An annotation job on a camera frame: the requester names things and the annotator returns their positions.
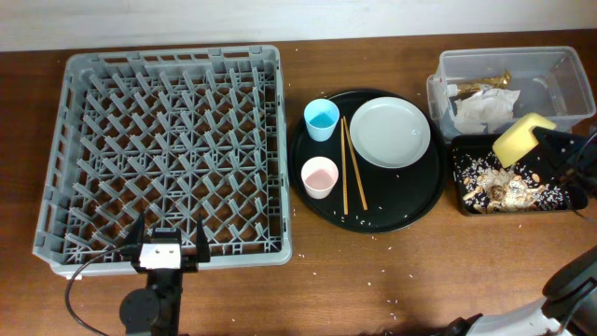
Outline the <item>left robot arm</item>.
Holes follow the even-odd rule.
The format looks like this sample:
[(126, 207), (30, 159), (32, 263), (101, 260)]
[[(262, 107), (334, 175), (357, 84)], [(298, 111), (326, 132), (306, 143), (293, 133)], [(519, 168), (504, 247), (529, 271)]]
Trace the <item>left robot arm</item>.
[(178, 333), (183, 275), (195, 273), (199, 264), (211, 259), (201, 217), (196, 224), (196, 252), (186, 255), (179, 229), (157, 228), (146, 238), (145, 216), (133, 223), (121, 256), (146, 275), (146, 286), (130, 292), (119, 306), (119, 318), (128, 335)]

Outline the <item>white tissue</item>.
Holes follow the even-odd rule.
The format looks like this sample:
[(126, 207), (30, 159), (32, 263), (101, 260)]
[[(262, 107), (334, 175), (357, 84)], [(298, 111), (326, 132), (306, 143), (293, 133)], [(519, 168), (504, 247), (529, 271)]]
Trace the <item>white tissue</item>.
[(514, 117), (514, 104), (520, 91), (487, 89), (455, 101), (454, 127), (460, 133), (481, 133), (490, 122), (507, 121)]

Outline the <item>light blue plastic cup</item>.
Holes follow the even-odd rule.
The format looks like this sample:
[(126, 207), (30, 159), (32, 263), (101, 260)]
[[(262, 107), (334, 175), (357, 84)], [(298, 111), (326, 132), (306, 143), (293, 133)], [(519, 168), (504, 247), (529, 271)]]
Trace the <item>light blue plastic cup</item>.
[(335, 131), (340, 119), (340, 110), (330, 100), (315, 99), (306, 105), (303, 118), (311, 139), (325, 142)]

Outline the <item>pink plastic cup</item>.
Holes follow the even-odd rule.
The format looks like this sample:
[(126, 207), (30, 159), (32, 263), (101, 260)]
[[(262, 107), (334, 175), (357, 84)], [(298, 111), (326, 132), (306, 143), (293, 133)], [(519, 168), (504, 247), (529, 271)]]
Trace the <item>pink plastic cup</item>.
[(300, 171), (300, 178), (307, 194), (315, 200), (327, 197), (338, 182), (339, 176), (336, 163), (322, 156), (308, 159)]

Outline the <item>food scraps with rice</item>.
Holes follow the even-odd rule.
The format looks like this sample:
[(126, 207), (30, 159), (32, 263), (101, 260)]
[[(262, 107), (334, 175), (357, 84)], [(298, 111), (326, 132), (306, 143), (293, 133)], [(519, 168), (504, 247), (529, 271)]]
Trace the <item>food scraps with rice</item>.
[(562, 211), (568, 190), (540, 171), (538, 161), (504, 168), (491, 149), (456, 149), (453, 177), (461, 208), (471, 215)]

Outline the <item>wooden chopstick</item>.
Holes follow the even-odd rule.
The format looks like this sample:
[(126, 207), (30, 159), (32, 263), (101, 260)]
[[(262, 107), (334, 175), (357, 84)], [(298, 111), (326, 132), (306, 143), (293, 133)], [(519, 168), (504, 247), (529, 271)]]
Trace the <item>wooden chopstick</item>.
[(358, 162), (357, 162), (355, 151), (354, 151), (353, 141), (352, 141), (352, 138), (350, 135), (348, 120), (345, 116), (342, 117), (342, 122), (343, 122), (343, 126), (344, 126), (344, 131), (346, 132), (346, 136), (347, 136), (347, 142), (348, 142), (349, 151), (350, 151), (350, 155), (351, 155), (351, 159), (352, 159), (352, 163), (353, 163), (353, 167), (354, 167), (354, 174), (355, 174), (356, 184), (357, 184), (358, 191), (359, 191), (361, 204), (362, 204), (363, 210), (367, 211), (368, 210), (368, 202), (367, 202), (367, 198), (365, 195), (364, 186), (363, 186)]
[(345, 147), (345, 128), (344, 128), (344, 117), (340, 118), (340, 155), (341, 155), (341, 180), (342, 180), (342, 205), (343, 214), (348, 216), (349, 204), (348, 204), (348, 188), (347, 188), (347, 176), (346, 176), (346, 147)]

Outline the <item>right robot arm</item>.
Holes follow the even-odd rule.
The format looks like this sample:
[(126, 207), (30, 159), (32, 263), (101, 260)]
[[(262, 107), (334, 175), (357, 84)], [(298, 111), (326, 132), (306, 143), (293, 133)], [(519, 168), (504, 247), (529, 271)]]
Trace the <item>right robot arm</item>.
[[(596, 135), (582, 137), (533, 127), (538, 143), (530, 152), (547, 160), (556, 180), (584, 199), (596, 197)], [(594, 335), (596, 333), (596, 249), (557, 271), (543, 298), (502, 315), (458, 317), (437, 332), (445, 335)]]

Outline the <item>gold foil wrapper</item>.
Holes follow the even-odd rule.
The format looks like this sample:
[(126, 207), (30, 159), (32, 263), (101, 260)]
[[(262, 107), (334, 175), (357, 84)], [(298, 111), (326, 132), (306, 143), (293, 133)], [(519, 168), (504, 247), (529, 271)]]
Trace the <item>gold foil wrapper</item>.
[(511, 79), (512, 76), (505, 70), (500, 77), (485, 77), (473, 82), (450, 84), (448, 92), (449, 96), (458, 96), (488, 89), (504, 89)]

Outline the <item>grey plate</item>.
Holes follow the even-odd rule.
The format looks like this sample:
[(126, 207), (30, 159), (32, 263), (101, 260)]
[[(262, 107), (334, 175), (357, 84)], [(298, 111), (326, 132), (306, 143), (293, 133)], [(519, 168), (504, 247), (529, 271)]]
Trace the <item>grey plate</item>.
[(381, 168), (412, 165), (426, 152), (431, 129), (424, 113), (414, 104), (395, 97), (380, 97), (359, 106), (349, 122), (356, 152)]

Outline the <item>yellow bowl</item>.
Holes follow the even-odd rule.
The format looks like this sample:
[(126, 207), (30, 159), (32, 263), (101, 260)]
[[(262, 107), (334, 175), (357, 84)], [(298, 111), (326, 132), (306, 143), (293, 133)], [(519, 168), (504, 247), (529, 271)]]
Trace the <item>yellow bowl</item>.
[(504, 168), (523, 158), (538, 145), (533, 129), (555, 130), (556, 123), (536, 113), (530, 113), (516, 121), (493, 143), (493, 153)]

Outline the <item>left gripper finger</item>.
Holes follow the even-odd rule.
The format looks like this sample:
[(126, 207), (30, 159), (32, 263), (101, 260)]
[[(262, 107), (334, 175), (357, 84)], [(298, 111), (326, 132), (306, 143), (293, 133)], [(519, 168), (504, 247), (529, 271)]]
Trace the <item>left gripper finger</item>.
[(135, 257), (141, 251), (144, 240), (145, 215), (141, 213), (122, 242), (121, 256)]
[(198, 262), (209, 262), (211, 260), (210, 246), (204, 231), (201, 214), (198, 214), (197, 217), (196, 249)]

